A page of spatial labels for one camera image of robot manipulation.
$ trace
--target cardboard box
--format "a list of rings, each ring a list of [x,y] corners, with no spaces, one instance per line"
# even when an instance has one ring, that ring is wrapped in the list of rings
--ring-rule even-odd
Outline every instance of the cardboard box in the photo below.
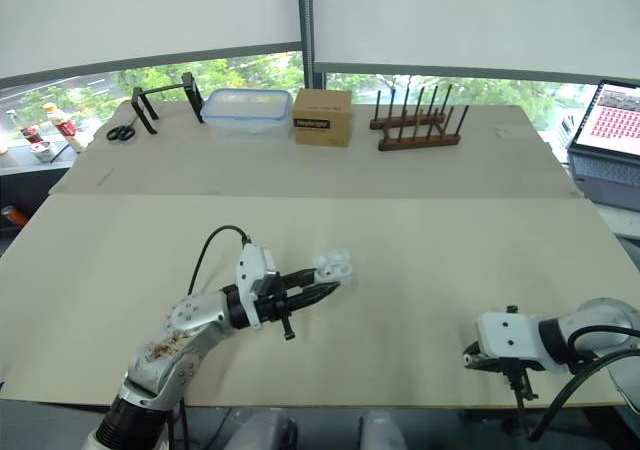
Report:
[[[296,143],[346,147],[351,131],[351,92],[300,89],[293,105]]]

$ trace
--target bottle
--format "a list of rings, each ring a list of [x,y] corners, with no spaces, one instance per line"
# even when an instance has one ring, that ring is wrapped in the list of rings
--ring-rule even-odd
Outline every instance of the bottle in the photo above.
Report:
[[[78,132],[78,129],[71,121],[71,117],[64,110],[60,110],[55,103],[51,102],[45,103],[42,108],[47,113],[49,121],[64,136],[76,153],[80,153],[87,148],[87,145],[93,139],[89,139],[83,133]]]
[[[22,136],[26,138],[29,143],[40,143],[44,141],[38,133],[39,127],[37,125],[29,125],[28,127],[21,125],[18,119],[18,114],[15,110],[7,110],[7,115],[9,115],[9,118],[15,125],[16,130],[20,130]]]
[[[44,139],[38,133],[39,128],[37,125],[29,125],[28,127],[21,128],[20,132],[29,143],[42,143]]]
[[[7,205],[2,210],[0,210],[0,214],[11,223],[18,227],[24,227],[29,219],[25,217],[19,210],[16,209],[13,205]]]

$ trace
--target window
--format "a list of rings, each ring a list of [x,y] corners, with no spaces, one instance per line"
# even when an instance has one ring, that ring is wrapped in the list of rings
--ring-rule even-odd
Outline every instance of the window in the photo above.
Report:
[[[568,132],[566,126],[562,126],[563,120],[566,122],[566,117],[570,117],[577,126],[596,90],[595,85],[528,80],[345,73],[327,75],[327,88],[352,90],[354,103],[375,103],[378,90],[382,90],[381,102],[388,103],[390,89],[395,87],[394,105],[398,102],[402,105],[407,85],[410,85],[409,101],[415,103],[422,86],[426,87],[425,94],[430,96],[435,85],[443,92],[450,84],[453,86],[449,96],[451,104],[521,106],[543,140],[552,147],[566,144]],[[444,93],[440,92],[438,100],[442,101]]]
[[[279,88],[295,93],[304,86],[300,52],[158,65],[23,85],[0,90],[0,139],[4,137],[8,146],[27,145],[19,128],[39,125],[40,135],[62,140],[47,121],[42,109],[46,102],[54,102],[72,115],[81,131],[93,133],[120,103],[131,98],[133,87],[151,89],[179,83],[184,72],[193,73],[205,99],[222,87]],[[149,98],[184,100],[185,95],[178,89]],[[10,110],[15,110],[19,128],[7,114]]]

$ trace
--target black scissors handle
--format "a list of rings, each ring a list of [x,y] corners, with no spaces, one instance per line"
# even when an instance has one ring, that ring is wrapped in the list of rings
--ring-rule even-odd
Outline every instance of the black scissors handle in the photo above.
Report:
[[[133,128],[133,123],[135,119],[128,125],[120,125],[118,127],[112,128],[107,132],[107,140],[110,142],[114,142],[116,140],[120,140],[121,142],[126,142],[130,140],[136,134],[135,129]]]
[[[120,140],[126,142],[136,134],[136,131],[131,125],[127,125],[120,130]]]
[[[125,128],[124,125],[120,125],[119,127],[112,128],[107,132],[107,140],[113,142],[120,138],[120,132]]]

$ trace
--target black cable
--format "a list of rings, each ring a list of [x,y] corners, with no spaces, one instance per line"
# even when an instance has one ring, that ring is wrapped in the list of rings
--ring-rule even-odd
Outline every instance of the black cable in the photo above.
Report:
[[[251,242],[251,239],[247,236],[247,234],[244,233],[244,231],[240,227],[236,227],[235,225],[223,225],[215,229],[213,233],[209,235],[209,238],[207,238],[206,242],[204,242],[204,246],[202,247],[202,251],[200,252],[200,257],[198,258],[198,263],[196,263],[196,268],[193,269],[193,275],[191,276],[191,283],[189,283],[189,290],[187,291],[187,295],[191,295],[193,293],[193,287],[196,283],[198,270],[200,270],[200,264],[202,263],[204,254],[207,252],[207,247],[209,247],[211,240],[213,240],[213,238],[223,230],[233,230],[235,232],[238,232],[240,234],[240,237],[242,238],[243,247],[245,243]]]
[[[216,235],[218,235],[223,230],[233,230],[240,234],[240,238],[242,238],[242,246],[248,242],[251,242],[251,239],[247,236],[247,234],[240,227],[236,227],[235,225],[223,225],[221,227],[216,228],[211,235],[204,242],[202,247],[202,251],[200,252],[200,256],[198,257],[198,262],[196,263],[196,268],[193,269],[193,275],[191,275],[191,282],[189,283],[189,290],[187,291],[187,295],[191,295],[193,293],[193,287],[196,283],[196,278],[198,276],[198,271],[200,270],[200,265],[202,264],[202,259],[204,258],[205,253],[207,253],[207,248],[211,243],[211,240],[214,239]],[[184,403],[184,398],[180,399],[180,419],[182,420],[182,438],[184,440],[184,448],[185,450],[189,450],[190,442],[189,442],[189,425],[187,424],[187,408]],[[173,422],[169,421],[169,448],[175,448],[175,437],[173,434]]]
[[[630,337],[640,338],[640,331],[631,328],[617,327],[614,325],[590,325],[588,327],[576,330],[569,336],[569,338],[567,339],[567,347],[569,348],[569,353],[573,356],[577,356],[578,354],[576,350],[576,340],[582,335],[595,332],[619,333],[622,335],[629,335]]]
[[[213,434],[213,437],[211,437],[211,439],[209,440],[209,443],[207,443],[207,445],[204,447],[204,450],[209,450],[211,445],[213,445],[216,439],[220,436],[220,432],[222,432],[222,429],[224,428],[224,424],[227,423],[227,419],[229,418],[229,415],[231,415],[232,410],[233,410],[233,407],[229,407],[227,412],[224,414],[224,417],[222,418],[220,425],[218,425],[216,432]]]
[[[586,364],[580,370],[580,372],[578,372],[571,380],[569,380],[569,383],[567,383],[562,388],[562,390],[558,392],[558,395],[556,395],[556,398],[553,399],[553,402],[551,402],[551,405],[549,405],[549,408],[547,408],[547,411],[542,416],[542,419],[531,433],[529,433],[529,424],[527,422],[525,413],[526,409],[524,408],[522,395],[519,395],[516,392],[518,417],[520,420],[522,431],[526,435],[527,440],[529,440],[530,442],[537,442],[538,440],[540,440],[540,437],[545,432],[547,427],[549,427],[549,424],[555,418],[556,414],[560,411],[562,406],[567,402],[567,400],[569,400],[569,398],[571,398],[571,395],[573,395],[575,391],[589,379],[589,377],[591,377],[599,370],[602,370],[604,367],[612,364],[613,362],[628,357],[640,357],[640,350],[619,350],[617,352],[609,353],[608,355],[600,357],[599,359]]]
[[[67,148],[69,148],[70,146],[71,146],[71,145],[67,143],[64,147],[62,147],[62,149],[61,149],[58,153],[56,153],[56,154],[55,154],[55,156],[54,156],[51,160],[49,160],[49,163],[53,163],[53,162],[55,162],[55,161],[56,161],[56,158],[58,158],[58,157],[60,156],[60,154],[61,154],[62,152],[64,152]]]
[[[180,419],[182,420],[182,438],[184,440],[183,448],[189,450],[191,442],[189,441],[189,425],[187,425],[187,408],[184,404],[184,398],[180,399]]]
[[[167,417],[167,439],[169,440],[169,450],[176,448],[176,439],[173,433],[173,412],[169,412]]]

